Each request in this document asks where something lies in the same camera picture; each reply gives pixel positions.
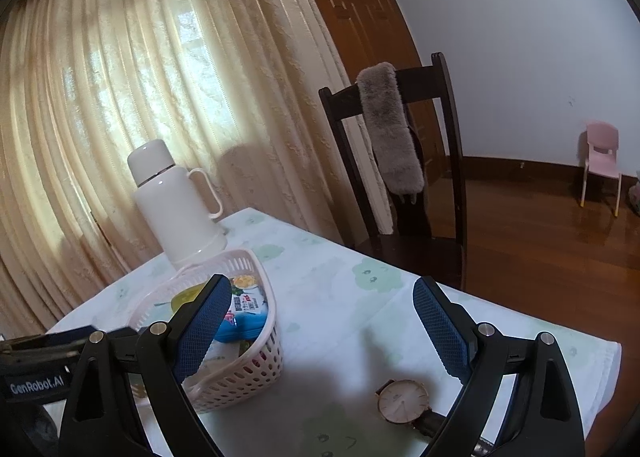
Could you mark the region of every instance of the wooden door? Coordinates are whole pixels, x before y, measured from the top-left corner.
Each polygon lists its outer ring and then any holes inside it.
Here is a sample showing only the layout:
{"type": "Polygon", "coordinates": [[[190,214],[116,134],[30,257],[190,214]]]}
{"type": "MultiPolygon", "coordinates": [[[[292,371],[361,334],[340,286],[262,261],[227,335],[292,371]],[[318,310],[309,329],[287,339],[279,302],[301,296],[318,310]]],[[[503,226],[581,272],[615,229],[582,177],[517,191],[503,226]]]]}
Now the wooden door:
{"type": "MultiPolygon", "coordinates": [[[[390,62],[396,69],[418,67],[420,57],[396,0],[316,0],[351,83],[371,65],[390,62]]],[[[445,166],[444,147],[433,102],[409,106],[424,151],[428,181],[445,166]]]]}

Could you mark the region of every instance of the wristwatch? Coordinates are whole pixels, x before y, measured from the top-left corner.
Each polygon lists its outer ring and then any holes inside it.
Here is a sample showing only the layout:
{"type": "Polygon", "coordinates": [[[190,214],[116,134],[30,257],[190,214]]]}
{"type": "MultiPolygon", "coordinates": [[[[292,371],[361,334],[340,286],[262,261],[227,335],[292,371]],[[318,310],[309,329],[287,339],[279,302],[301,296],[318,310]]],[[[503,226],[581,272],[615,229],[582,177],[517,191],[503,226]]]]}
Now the wristwatch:
{"type": "MultiPolygon", "coordinates": [[[[413,379],[390,379],[376,390],[378,411],[386,421],[412,426],[430,440],[436,436],[446,417],[429,406],[429,392],[413,379]]],[[[494,445],[480,438],[473,457],[489,455],[494,445]]]]}

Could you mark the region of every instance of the baseboard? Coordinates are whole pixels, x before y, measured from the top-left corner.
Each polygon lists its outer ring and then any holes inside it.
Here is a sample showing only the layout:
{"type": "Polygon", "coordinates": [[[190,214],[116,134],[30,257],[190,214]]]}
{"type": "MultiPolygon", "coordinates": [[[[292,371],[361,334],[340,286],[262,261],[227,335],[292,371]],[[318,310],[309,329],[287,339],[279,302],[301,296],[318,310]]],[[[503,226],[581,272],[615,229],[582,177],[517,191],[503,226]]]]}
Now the baseboard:
{"type": "MultiPolygon", "coordinates": [[[[557,180],[567,184],[582,185],[584,168],[567,164],[542,163],[542,161],[505,160],[503,158],[477,158],[465,156],[465,178],[468,180],[509,180],[526,182],[533,180],[557,180]]],[[[622,176],[622,191],[635,185],[636,177],[622,176]]]]}

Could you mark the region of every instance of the chair leg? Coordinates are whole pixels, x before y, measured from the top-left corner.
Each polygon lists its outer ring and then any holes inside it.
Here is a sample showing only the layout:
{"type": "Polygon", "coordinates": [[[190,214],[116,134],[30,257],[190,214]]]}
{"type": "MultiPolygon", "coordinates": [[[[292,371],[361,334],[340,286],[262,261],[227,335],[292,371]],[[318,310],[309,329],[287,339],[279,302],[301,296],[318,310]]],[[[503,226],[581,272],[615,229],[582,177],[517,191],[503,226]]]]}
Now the chair leg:
{"type": "Polygon", "coordinates": [[[618,216],[618,209],[620,208],[620,189],[622,188],[622,174],[618,176],[618,198],[616,199],[616,212],[615,217],[618,216]]]}
{"type": "Polygon", "coordinates": [[[580,206],[584,208],[584,193],[587,191],[587,174],[589,173],[589,166],[584,166],[584,176],[582,177],[582,197],[580,198],[580,206]]]}

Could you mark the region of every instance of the lace curtain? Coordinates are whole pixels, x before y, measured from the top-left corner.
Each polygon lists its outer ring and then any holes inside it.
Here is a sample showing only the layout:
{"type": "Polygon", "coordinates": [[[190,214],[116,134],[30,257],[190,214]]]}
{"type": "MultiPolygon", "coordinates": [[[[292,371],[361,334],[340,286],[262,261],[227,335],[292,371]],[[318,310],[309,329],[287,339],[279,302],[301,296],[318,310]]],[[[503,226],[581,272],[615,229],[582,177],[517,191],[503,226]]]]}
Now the lace curtain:
{"type": "MultiPolygon", "coordinates": [[[[363,238],[317,96],[346,83],[312,0],[21,0],[0,50],[0,331],[41,332],[160,252],[126,163],[153,138],[226,213],[363,238]]],[[[389,231],[366,130],[348,134],[389,231]]]]}

